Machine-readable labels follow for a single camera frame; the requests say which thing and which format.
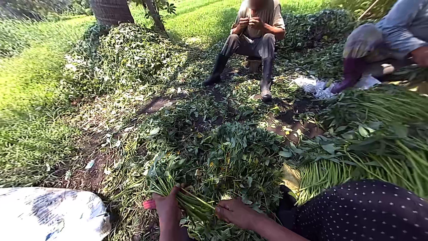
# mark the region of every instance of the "tree trunk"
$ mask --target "tree trunk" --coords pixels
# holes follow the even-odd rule
[[[161,17],[159,16],[158,12],[155,9],[155,6],[153,5],[153,0],[144,0],[144,2],[146,3],[147,8],[149,9],[149,13],[152,16],[153,21],[155,22],[155,27],[157,29],[160,29],[161,31],[165,31],[165,26],[163,25]]]
[[[126,0],[90,0],[90,5],[101,24],[134,23]]]

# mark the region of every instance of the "white plastic sheet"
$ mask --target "white plastic sheet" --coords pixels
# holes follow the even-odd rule
[[[72,189],[0,188],[0,240],[100,241],[111,230],[97,195]]]
[[[317,99],[328,99],[336,95],[331,93],[331,88],[336,83],[332,83],[328,88],[325,88],[327,82],[320,81],[317,78],[299,77],[293,80],[298,86],[300,86],[305,92],[312,93]],[[371,75],[363,76],[353,89],[367,90],[381,82]]]

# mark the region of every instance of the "person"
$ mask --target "person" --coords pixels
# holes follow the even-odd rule
[[[217,55],[213,72],[202,84],[206,86],[220,82],[220,74],[227,60],[235,53],[259,57],[263,71],[260,81],[262,100],[270,101],[275,42],[284,39],[284,36],[285,24],[279,0],[244,0],[230,35]]]
[[[381,76],[385,63],[392,64],[390,72],[413,63],[428,67],[427,42],[428,0],[398,0],[376,25],[361,25],[350,34],[343,52],[345,79],[331,92],[354,86],[363,73]]]
[[[154,197],[160,241],[180,240],[181,211],[175,199],[178,191],[174,188],[167,197]],[[428,240],[428,202],[391,183],[349,181],[325,190],[300,207],[295,207],[295,199],[291,199],[288,190],[283,191],[276,212],[286,227],[239,199],[220,201],[216,215],[269,241]]]

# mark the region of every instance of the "hand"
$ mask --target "hand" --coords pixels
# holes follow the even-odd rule
[[[215,211],[218,218],[249,230],[254,230],[254,221],[263,217],[239,199],[221,200]]]
[[[181,219],[181,209],[178,206],[178,201],[175,198],[180,188],[175,186],[168,196],[162,197],[157,193],[152,194],[152,198],[156,202],[156,210],[159,215],[159,224],[174,224],[177,225]]]
[[[265,28],[265,23],[260,19],[260,17],[250,18],[248,25],[258,30],[262,30]]]
[[[413,61],[420,67],[428,67],[428,46],[423,46],[412,51]]]
[[[248,23],[249,23],[249,18],[240,18],[239,19],[239,27],[241,29],[246,28],[248,26]]]

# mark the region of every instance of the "polka dot clothing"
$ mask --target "polka dot clothing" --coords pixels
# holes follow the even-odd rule
[[[292,231],[310,241],[428,240],[428,202],[391,183],[350,181],[298,208]]]

